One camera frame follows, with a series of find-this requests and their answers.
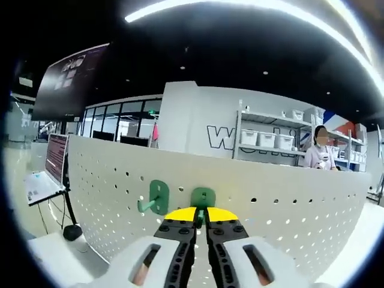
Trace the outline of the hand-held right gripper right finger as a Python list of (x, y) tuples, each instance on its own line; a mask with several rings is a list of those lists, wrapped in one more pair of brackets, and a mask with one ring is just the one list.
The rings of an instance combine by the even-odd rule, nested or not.
[(205, 211), (208, 259), (217, 287), (299, 287), (295, 262), (258, 236), (249, 236), (225, 209)]

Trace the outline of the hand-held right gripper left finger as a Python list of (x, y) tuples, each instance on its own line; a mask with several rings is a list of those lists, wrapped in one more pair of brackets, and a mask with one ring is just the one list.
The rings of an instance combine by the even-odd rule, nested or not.
[(196, 208), (164, 217), (153, 236), (134, 241), (111, 262), (114, 287), (187, 287), (194, 265)]

